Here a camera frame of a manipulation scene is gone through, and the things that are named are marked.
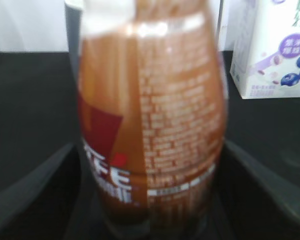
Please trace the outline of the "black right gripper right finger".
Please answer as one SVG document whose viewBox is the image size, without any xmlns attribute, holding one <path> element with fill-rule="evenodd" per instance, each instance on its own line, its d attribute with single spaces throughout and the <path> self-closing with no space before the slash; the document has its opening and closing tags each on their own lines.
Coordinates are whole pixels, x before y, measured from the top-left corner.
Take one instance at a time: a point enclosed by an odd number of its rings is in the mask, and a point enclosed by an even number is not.
<svg viewBox="0 0 300 240">
<path fill-rule="evenodd" d="M 227 140 L 204 240 L 300 240 L 300 187 Z"/>
</svg>

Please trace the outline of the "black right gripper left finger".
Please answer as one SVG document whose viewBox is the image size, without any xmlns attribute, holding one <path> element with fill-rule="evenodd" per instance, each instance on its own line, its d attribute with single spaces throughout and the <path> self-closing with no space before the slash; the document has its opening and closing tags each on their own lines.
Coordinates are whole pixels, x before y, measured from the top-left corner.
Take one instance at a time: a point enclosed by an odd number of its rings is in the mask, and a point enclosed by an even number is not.
<svg viewBox="0 0 300 240">
<path fill-rule="evenodd" d="M 0 192 L 0 240 L 87 240 L 93 195 L 86 154 L 67 144 Z"/>
</svg>

